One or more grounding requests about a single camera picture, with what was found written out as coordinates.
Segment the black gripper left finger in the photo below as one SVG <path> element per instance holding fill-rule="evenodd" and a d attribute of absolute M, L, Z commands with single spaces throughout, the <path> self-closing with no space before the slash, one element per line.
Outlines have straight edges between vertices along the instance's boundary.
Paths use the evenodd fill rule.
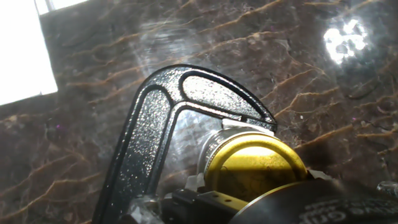
<path fill-rule="evenodd" d="M 226 224 L 247 204 L 217 191 L 178 189 L 165 198 L 134 199 L 118 224 Z"/>

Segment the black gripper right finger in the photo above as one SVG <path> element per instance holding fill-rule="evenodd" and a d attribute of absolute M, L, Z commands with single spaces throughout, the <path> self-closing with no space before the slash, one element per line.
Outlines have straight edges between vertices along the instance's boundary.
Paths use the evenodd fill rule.
<path fill-rule="evenodd" d="M 378 191 L 387 193 L 393 197 L 398 197 L 398 183 L 393 181 L 382 181 L 380 182 L 376 189 Z"/>

